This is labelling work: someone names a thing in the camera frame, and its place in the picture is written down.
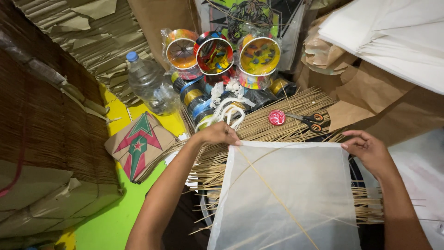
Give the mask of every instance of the floor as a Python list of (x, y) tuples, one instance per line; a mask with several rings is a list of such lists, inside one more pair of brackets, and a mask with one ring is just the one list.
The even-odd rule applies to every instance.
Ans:
[[(106, 100), (106, 106), (110, 107), (110, 112), (107, 117), (109, 119), (121, 117), (121, 119), (109, 124), (108, 130), (110, 135), (115, 134), (129, 124), (131, 118), (135, 119), (140, 114), (147, 111), (144, 104), (131, 107), (127, 111), (125, 105), (104, 87), (102, 88), (102, 95)], [(160, 123), (174, 135), (179, 136), (184, 133), (182, 120), (178, 114), (173, 114), (167, 117), (156, 117), (159, 119)], [(131, 227), (133, 226), (140, 207), (142, 206), (145, 194), (165, 167), (165, 162), (162, 162), (156, 167), (154, 172), (144, 183), (137, 185), (128, 180), (122, 167), (116, 162), (119, 181), (126, 189), (126, 194), (122, 199), (104, 208), (98, 212), (98, 214), (95, 214), (91, 218), (81, 222), (79, 225), (76, 225), (74, 229), (67, 229), (65, 235), (61, 239), (61, 241), (66, 242), (67, 250), (74, 249), (73, 238), (76, 242), (76, 250), (124, 249)]]

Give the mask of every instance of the plastic bottle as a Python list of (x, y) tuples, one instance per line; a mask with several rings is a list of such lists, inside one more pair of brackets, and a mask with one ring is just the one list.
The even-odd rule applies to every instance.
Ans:
[(134, 92), (150, 111), (160, 116), (168, 116), (177, 110), (178, 94), (167, 83), (165, 70), (155, 61), (142, 60), (136, 52), (129, 52), (130, 62), (128, 82)]

